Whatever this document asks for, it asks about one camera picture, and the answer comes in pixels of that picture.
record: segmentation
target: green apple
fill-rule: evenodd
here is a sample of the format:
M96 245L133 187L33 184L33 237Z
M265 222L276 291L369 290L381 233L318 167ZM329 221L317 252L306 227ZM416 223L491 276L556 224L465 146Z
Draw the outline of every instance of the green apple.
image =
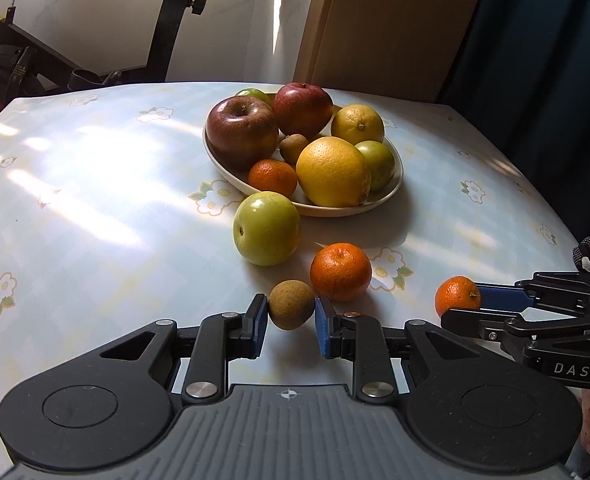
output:
M364 140L355 144L366 165L371 170L371 191L379 191L388 184L395 174L395 157L393 153L376 140Z
M239 254L252 264L281 264L299 245L299 213L284 195L252 194L237 208L233 240Z
M235 95L250 95L251 97L257 97L273 108L273 100L257 88L245 88L237 92Z

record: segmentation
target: bowl of fruit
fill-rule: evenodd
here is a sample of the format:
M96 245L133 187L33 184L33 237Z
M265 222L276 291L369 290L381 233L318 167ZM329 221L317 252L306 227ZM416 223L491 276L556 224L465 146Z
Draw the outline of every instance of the bowl of fruit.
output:
M210 111L206 153L245 195L273 191L304 216L371 210L402 184L404 167L372 108L333 105L322 88L291 83L265 94L246 89Z

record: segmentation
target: red apple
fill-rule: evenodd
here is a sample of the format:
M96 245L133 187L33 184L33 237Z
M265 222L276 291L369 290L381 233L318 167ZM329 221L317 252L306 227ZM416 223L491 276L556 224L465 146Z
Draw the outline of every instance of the red apple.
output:
M215 105L206 119L206 138L219 160L234 170L248 171L271 158L280 140L272 108L251 96L235 96Z
M333 100L323 88L307 83L290 83L275 96L275 116L287 136L302 134L312 140L333 116Z

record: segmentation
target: white plate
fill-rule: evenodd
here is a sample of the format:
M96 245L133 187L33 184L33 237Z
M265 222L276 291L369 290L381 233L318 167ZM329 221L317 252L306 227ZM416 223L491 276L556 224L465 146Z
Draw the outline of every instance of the white plate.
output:
M330 123L322 130L322 135L330 134L329 125ZM215 164L217 170L221 173L221 176L223 176L230 182L232 186L239 189L247 196L259 192L258 189L247 184L246 179L248 177L248 173L243 171L229 170L228 168L224 167L224 165L219 160L217 160L217 157L213 153L213 150L211 150L209 142L206 138L206 125L204 125L201 138L203 140L206 153L213 164ZM290 199L297 208L297 211L299 211L299 214L304 216L318 216L325 218L357 215L359 213L370 211L371 209L376 208L378 205L382 205L384 202L386 202L386 200L391 198L402 185L404 167L402 165L402 159L400 158L399 153L397 153L395 146L393 146L393 144L386 137L384 138L383 144L393 153L393 157L395 158L395 174L393 175L391 181L386 184L386 186L384 186L379 191L371 192L366 202L364 202L363 205L357 207L320 207L314 205L306 197L306 195L304 195L304 192L302 191L299 184L297 184L297 188ZM283 160L283 158L281 158L279 149L275 150L272 158L276 160Z

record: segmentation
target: teal curtain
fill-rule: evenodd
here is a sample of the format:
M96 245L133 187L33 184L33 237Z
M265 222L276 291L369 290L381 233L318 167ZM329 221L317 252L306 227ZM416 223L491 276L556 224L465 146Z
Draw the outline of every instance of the teal curtain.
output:
M590 0L479 0L439 101L590 235Z

